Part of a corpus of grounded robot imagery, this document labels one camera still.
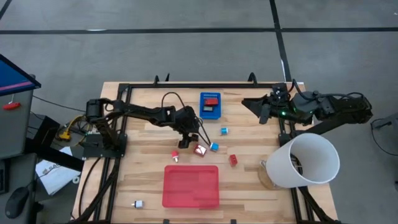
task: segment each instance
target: white plastic cup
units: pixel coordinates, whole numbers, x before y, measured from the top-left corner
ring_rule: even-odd
[[[290,154],[299,159],[303,175],[292,164]],[[274,184],[301,187],[333,180],[340,169],[340,159],[330,141],[317,134],[304,133],[276,150],[268,158],[266,168]]]

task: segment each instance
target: white paper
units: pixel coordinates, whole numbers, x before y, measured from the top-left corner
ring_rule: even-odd
[[[60,152],[72,155],[70,147],[64,147]],[[67,185],[74,177],[80,175],[80,172],[78,171],[59,166],[58,164],[46,160],[36,164],[36,173],[39,177],[42,176],[40,180],[49,195],[55,194],[62,189],[62,187]]]

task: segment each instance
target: red tray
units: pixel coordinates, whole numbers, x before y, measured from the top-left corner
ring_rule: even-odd
[[[220,205],[217,166],[166,166],[165,208],[217,208]]]

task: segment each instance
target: monitor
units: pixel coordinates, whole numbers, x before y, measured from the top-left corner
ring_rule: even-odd
[[[0,54],[0,96],[40,88],[42,85]]]

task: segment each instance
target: black mouse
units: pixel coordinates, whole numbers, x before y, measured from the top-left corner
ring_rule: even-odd
[[[17,218],[24,210],[29,190],[27,187],[19,187],[10,196],[6,204],[6,216]]]

